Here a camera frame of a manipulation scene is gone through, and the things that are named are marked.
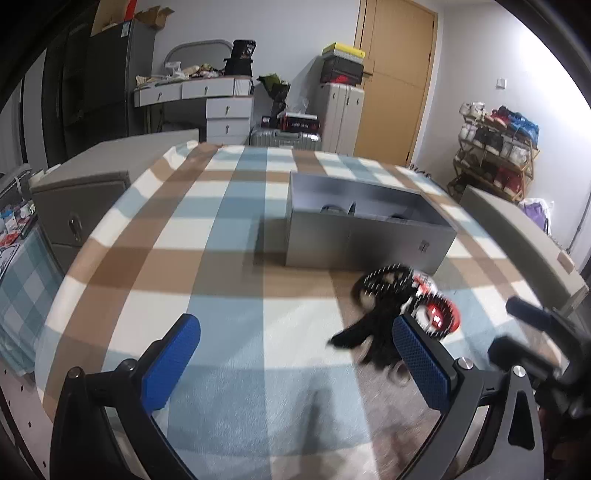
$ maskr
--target white suitcase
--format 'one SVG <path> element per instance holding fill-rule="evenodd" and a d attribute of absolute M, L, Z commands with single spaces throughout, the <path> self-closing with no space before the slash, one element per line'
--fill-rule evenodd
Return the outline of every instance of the white suitcase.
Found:
<path fill-rule="evenodd" d="M 319 85 L 313 110 L 320 120 L 323 151 L 353 155 L 363 109 L 363 96 L 362 89 L 350 85 Z"/>

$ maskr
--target drawer knob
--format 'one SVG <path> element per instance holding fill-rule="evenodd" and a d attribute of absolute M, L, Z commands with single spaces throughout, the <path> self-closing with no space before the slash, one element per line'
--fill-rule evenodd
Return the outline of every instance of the drawer knob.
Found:
<path fill-rule="evenodd" d="M 82 224 L 80 223 L 80 218 L 75 213 L 70 214 L 68 225 L 72 231 L 72 235 L 74 235 L 74 240 L 82 242 Z"/>

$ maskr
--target blue gripper pad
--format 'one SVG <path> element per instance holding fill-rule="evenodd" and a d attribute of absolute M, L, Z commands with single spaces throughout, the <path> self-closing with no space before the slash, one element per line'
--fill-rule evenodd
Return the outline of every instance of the blue gripper pad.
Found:
<path fill-rule="evenodd" d="M 142 404 L 151 414 L 164 408 L 201 339 L 199 320 L 185 313 L 185 323 L 142 378 Z"/>
<path fill-rule="evenodd" d="M 429 408 L 447 412 L 449 379 L 404 317 L 394 320 L 392 340 Z"/>

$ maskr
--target wooden door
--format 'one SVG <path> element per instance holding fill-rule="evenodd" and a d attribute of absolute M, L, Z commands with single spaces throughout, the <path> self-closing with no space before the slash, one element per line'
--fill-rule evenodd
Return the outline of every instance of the wooden door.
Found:
<path fill-rule="evenodd" d="M 362 0 L 359 15 L 356 44 L 373 75 L 362 84 L 355 155 L 406 165 L 427 99 L 437 14 L 407 0 Z"/>

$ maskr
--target suitcase handle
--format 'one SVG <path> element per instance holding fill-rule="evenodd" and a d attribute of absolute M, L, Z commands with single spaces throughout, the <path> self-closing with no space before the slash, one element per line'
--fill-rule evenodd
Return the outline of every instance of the suitcase handle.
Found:
<path fill-rule="evenodd" d="M 273 133 L 274 137 L 280 137 L 280 138 L 290 138 L 290 139 L 297 139 L 297 138 L 301 138 L 301 133 L 296 132 L 296 133 L 292 133 L 292 132 L 274 132 Z"/>

